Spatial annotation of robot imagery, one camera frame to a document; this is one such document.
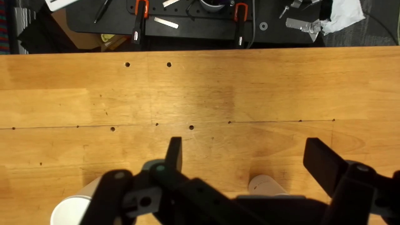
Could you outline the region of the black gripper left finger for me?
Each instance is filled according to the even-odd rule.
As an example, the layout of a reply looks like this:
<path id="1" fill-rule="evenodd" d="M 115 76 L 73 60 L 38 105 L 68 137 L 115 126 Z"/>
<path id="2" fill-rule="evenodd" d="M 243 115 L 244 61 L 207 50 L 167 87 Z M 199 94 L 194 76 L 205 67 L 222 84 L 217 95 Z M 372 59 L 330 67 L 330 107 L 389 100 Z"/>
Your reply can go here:
<path id="1" fill-rule="evenodd" d="M 183 139 L 174 136 L 170 139 L 167 155 L 162 160 L 157 160 L 150 167 L 153 177 L 165 176 L 178 179 L 182 175 L 183 167 Z"/>

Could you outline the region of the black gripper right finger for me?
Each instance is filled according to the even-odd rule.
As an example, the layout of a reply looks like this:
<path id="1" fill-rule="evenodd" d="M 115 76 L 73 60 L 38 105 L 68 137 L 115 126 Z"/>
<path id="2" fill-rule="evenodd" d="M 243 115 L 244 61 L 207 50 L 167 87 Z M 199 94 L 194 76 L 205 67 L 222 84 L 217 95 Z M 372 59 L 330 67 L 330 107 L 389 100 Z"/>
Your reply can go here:
<path id="1" fill-rule="evenodd" d="M 307 139 L 303 164 L 329 196 L 348 170 L 348 162 L 319 137 Z"/>

